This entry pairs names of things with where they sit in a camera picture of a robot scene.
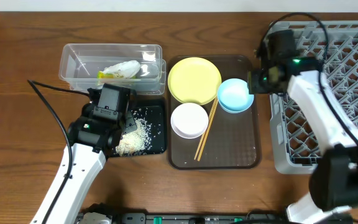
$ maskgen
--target wooden table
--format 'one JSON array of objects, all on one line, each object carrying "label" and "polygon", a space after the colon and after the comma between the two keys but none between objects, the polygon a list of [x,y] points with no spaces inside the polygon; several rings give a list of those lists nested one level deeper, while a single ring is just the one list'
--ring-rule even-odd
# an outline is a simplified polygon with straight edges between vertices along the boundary
[{"label": "wooden table", "polygon": [[[279,13],[40,13],[0,12],[0,223],[29,223],[55,177],[65,146],[49,111],[27,84],[59,87],[67,43],[159,44],[176,55],[241,54],[253,50]],[[358,20],[358,14],[318,14]],[[292,20],[303,20],[296,17]],[[87,99],[43,89],[68,127]],[[167,154],[110,159],[83,207],[104,202],[119,210],[160,213],[246,213],[278,210],[308,191],[308,175],[282,175],[273,164],[270,104],[257,96],[262,162],[251,170],[180,171]],[[358,208],[352,211],[358,218]]]}]

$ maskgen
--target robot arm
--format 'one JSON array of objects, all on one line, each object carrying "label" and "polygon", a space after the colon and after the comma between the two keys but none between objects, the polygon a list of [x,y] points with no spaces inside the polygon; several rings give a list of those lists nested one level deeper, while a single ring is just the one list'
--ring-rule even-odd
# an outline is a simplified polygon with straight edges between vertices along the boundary
[{"label": "robot arm", "polygon": [[[335,99],[327,84],[325,74],[322,74],[322,76],[327,97],[352,134],[358,139],[358,129]],[[322,153],[326,150],[334,149],[338,144],[342,144],[344,147],[356,146],[355,142],[345,133],[323,99],[318,86],[318,77],[319,72],[316,70],[301,72],[300,75],[292,76],[288,84],[289,96],[295,100],[306,116],[317,137]],[[324,212],[316,206],[311,194],[307,193],[297,203],[287,208],[287,217],[291,222],[312,224],[324,220],[334,213],[346,212],[350,209],[350,206],[345,205]]]},{"label": "robot arm", "polygon": [[137,129],[132,113],[128,112],[134,91],[109,84],[104,84],[101,90],[88,91],[92,102],[84,105],[81,116],[68,128],[71,175],[63,181],[71,159],[66,146],[59,170],[32,224],[74,223],[86,193],[107,158],[113,156],[122,135]]},{"label": "robot arm", "polygon": [[[76,143],[71,148],[74,165],[71,170],[71,176],[56,201],[46,223],[73,224],[93,180],[106,163],[106,157],[103,152],[95,153],[92,151],[93,147],[91,146]],[[45,214],[66,174],[67,161],[68,148],[66,147],[55,179],[31,224],[41,223],[44,220]]]},{"label": "robot arm", "polygon": [[314,57],[299,58],[292,30],[270,34],[268,46],[263,43],[258,53],[262,69],[249,73],[250,93],[288,93],[324,154],[311,176],[310,192],[287,208],[288,219],[312,224],[358,205],[358,129],[335,99],[324,73],[319,80],[322,63]]}]

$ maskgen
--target wooden chopstick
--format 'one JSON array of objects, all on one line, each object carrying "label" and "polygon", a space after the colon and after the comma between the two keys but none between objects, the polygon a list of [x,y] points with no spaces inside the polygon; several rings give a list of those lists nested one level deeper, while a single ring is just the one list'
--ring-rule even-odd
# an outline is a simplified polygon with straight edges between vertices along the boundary
[{"label": "wooden chopstick", "polygon": [[200,161],[200,159],[201,159],[201,155],[204,151],[205,142],[208,137],[209,129],[211,128],[212,120],[214,119],[217,105],[218,105],[218,98],[215,98],[214,103],[212,104],[211,111],[209,112],[209,116],[208,116],[208,127],[207,127],[206,131],[203,133],[203,135],[201,136],[200,143],[198,144],[198,147],[197,147],[196,155],[194,156],[194,160],[196,160],[198,152],[200,152],[200,153],[198,154],[197,161]]}]

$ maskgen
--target gray dish rack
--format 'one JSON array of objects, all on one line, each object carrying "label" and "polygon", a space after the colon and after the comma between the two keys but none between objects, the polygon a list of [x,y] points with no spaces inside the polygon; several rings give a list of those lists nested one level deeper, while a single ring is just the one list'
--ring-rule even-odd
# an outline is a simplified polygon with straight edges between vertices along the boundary
[{"label": "gray dish rack", "polygon": [[[324,21],[329,35],[325,72],[345,112],[358,127],[358,21]],[[317,22],[278,22],[270,32],[293,29],[302,56],[323,58],[325,38]],[[283,174],[310,174],[321,154],[299,106],[287,96],[270,96],[273,155]]]}]

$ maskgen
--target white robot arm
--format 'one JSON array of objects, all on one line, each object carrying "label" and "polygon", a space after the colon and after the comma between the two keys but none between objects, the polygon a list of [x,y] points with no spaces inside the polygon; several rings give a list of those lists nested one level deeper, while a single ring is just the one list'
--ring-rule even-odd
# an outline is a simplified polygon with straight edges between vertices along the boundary
[{"label": "white robot arm", "polygon": [[[351,133],[358,139],[358,128],[352,123],[342,106],[335,99],[327,83],[326,75],[323,73],[321,75],[325,93],[332,106],[346,123]],[[288,95],[295,100],[306,116],[317,137],[322,153],[325,150],[333,149],[337,144],[342,144],[344,147],[356,146],[326,104],[319,90],[318,77],[319,72],[316,70],[301,72],[300,75],[292,76],[288,84]],[[307,193],[297,203],[287,208],[287,216],[291,222],[312,224],[324,220],[333,213],[346,212],[350,209],[350,206],[341,206],[331,211],[323,212],[322,209],[314,204],[310,193]]]},{"label": "white robot arm", "polygon": [[[84,202],[88,190],[106,163],[103,152],[93,152],[93,147],[75,143],[73,151],[73,168],[63,191],[53,207],[46,223],[74,224],[75,218]],[[53,198],[55,197],[67,171],[68,148],[63,154],[59,170],[31,224],[42,223]]]}]

